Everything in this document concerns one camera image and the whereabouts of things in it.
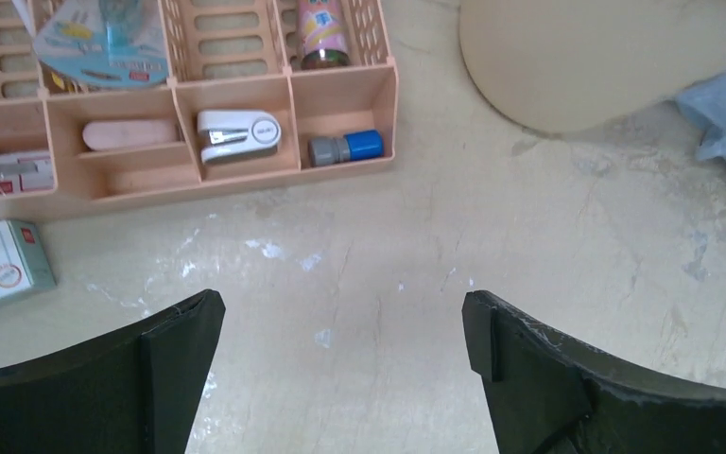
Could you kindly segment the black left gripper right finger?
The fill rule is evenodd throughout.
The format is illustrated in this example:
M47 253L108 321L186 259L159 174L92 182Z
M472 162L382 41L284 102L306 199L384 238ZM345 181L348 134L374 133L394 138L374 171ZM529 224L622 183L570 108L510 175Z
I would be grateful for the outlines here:
M502 453L726 453L726 389L618 358L487 290L462 322Z

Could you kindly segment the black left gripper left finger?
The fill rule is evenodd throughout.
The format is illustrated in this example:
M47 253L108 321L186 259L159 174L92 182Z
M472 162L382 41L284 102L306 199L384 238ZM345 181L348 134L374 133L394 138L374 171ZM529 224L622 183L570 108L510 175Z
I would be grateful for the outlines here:
M0 368L0 453L182 453L224 315L220 294L206 289Z

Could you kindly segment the beige plastic trash bin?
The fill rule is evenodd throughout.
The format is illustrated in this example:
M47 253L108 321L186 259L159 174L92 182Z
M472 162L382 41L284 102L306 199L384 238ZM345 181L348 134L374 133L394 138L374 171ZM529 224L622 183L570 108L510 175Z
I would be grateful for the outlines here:
M466 69L508 119L582 131L726 72L726 1L464 1Z

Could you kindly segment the staples box in organizer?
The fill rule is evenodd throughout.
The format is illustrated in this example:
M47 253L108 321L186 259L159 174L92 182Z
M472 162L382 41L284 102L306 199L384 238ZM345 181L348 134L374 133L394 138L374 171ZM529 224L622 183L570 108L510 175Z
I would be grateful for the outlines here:
M55 185L47 149L0 154L0 196L52 190Z

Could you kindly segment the pink eraser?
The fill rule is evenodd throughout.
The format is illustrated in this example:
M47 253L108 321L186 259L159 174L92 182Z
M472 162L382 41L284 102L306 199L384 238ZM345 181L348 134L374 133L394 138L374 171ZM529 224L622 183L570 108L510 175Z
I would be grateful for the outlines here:
M173 143L180 133L166 119L102 120L86 124L82 140L91 151L106 151Z

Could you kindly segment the white mini stapler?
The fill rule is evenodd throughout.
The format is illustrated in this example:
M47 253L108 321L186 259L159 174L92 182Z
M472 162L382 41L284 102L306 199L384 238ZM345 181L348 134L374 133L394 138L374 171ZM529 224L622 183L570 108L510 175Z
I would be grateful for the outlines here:
M278 147L283 129L259 110L204 110L197 115L200 159L205 165L249 158Z

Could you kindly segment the pink plastic desk organizer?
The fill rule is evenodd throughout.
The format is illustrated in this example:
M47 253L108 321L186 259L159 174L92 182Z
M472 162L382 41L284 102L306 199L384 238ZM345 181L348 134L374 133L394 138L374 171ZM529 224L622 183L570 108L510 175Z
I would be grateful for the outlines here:
M340 1L351 64L303 71L298 1L156 1L168 78L98 89L54 74L33 50L63 1L0 1L0 154L47 149L55 188L0 196L0 218L48 220L353 176L395 155L398 72L377 1ZM277 148L205 165L197 115L259 110L283 133ZM86 124L166 119L180 140L91 151ZM312 166L308 140L376 130L380 158Z

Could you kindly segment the blue grey stamp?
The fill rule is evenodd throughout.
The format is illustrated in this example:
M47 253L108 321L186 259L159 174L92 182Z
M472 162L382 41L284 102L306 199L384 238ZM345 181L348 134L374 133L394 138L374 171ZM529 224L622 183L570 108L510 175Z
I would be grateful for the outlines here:
M380 158L385 153L382 136L376 130L358 131L341 136L317 136L308 140L312 166L331 166Z

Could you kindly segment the blue correction tape package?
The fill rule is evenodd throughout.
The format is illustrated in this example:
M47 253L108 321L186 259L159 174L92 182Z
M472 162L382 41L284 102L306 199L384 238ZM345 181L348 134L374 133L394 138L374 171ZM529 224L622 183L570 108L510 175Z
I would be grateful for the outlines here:
M98 89L135 89L168 78L156 1L63 1L33 50L54 74Z

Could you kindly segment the pink labelled small bottle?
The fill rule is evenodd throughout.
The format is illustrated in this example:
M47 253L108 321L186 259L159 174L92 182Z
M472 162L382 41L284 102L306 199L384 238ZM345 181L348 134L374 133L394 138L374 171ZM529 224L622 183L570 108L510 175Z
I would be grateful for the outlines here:
M351 64L346 23L338 0L297 2L300 67L303 71Z

